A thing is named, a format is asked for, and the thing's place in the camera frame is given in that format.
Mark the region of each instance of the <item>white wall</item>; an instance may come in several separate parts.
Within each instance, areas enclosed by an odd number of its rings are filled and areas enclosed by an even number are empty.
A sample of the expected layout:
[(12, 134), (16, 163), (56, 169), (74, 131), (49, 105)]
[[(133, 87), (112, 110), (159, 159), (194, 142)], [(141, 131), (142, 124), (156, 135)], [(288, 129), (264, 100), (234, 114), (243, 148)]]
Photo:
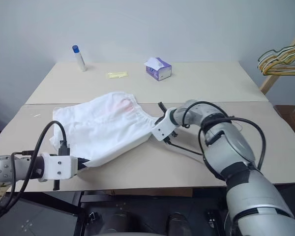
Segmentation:
[[(260, 85), (259, 55), (294, 37), (295, 0), (0, 0), (0, 129), (73, 44), (88, 61), (239, 60)], [(295, 104), (295, 77), (267, 96)]]

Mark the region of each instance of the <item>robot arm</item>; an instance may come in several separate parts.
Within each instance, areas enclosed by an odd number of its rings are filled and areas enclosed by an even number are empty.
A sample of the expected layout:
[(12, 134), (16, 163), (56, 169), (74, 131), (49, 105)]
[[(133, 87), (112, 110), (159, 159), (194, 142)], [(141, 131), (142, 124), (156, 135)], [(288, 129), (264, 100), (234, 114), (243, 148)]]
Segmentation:
[(295, 219), (277, 189), (256, 168), (255, 157), (245, 138), (225, 112), (212, 105), (187, 101), (170, 108), (152, 130), (157, 140), (166, 138), (180, 125), (195, 124), (204, 132), (207, 148), (204, 162), (227, 184), (227, 204), (233, 225), (243, 236), (295, 236)]

